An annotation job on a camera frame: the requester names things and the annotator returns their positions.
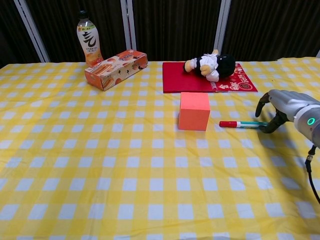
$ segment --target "stuffed toy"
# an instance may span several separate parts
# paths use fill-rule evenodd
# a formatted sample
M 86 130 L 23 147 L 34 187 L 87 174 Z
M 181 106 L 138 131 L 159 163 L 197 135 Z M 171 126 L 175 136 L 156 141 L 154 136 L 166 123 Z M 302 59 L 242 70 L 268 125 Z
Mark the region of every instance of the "stuffed toy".
M 183 65 L 183 70 L 187 73 L 195 69 L 197 74 L 200 74 L 210 82 L 218 82 L 219 78 L 231 76 L 236 68 L 236 60 L 232 55 L 219 55 L 217 49 L 211 54 L 204 54 L 201 57 L 196 57 L 188 60 Z

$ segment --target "doll's black hair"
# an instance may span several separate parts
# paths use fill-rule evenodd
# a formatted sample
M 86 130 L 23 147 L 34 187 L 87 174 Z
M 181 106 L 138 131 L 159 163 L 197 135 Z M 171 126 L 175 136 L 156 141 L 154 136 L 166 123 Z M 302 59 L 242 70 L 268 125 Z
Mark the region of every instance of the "doll's black hair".
M 236 60 L 230 54 L 222 54 L 217 56 L 218 67 L 216 71 L 219 73 L 219 78 L 231 76 L 236 68 Z

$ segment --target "black cable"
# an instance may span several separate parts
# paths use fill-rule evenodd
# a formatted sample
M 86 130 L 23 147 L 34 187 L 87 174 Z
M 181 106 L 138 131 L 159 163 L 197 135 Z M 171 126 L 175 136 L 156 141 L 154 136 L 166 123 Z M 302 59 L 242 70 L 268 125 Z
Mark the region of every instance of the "black cable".
M 312 175 L 311 175 L 311 161 L 312 161 L 312 158 L 314 157 L 314 155 L 316 154 L 316 146 L 313 145 L 312 148 L 310 149 L 310 151 L 308 152 L 308 157 L 306 158 L 305 160 L 305 167 L 306 167 L 306 171 L 308 172 L 308 176 L 309 176 L 309 182 L 310 182 L 310 185 L 311 185 L 311 188 L 312 188 L 312 191 L 315 195 L 315 198 L 316 200 L 318 201 L 318 203 L 320 204 L 320 197 L 316 191 L 316 188 L 315 188 L 315 185 L 314 185 L 314 182 L 312 181 Z

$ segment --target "green indicator light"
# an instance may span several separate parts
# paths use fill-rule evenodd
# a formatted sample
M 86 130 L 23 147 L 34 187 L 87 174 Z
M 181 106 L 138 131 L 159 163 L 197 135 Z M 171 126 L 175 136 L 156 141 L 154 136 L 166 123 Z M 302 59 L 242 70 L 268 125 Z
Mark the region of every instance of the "green indicator light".
M 309 120 L 308 120 L 307 123 L 308 123 L 308 125 L 310 126 L 310 125 L 314 124 L 315 121 L 316 121 L 316 119 L 315 119 L 314 117 L 312 117 L 312 118 L 309 118 Z

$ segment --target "bottle label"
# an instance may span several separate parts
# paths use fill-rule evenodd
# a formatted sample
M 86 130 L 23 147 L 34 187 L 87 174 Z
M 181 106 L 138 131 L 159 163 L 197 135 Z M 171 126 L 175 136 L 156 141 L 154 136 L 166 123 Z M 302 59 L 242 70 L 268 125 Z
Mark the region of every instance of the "bottle label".
M 78 26 L 76 33 L 84 51 L 86 63 L 93 66 L 103 61 L 96 26 Z

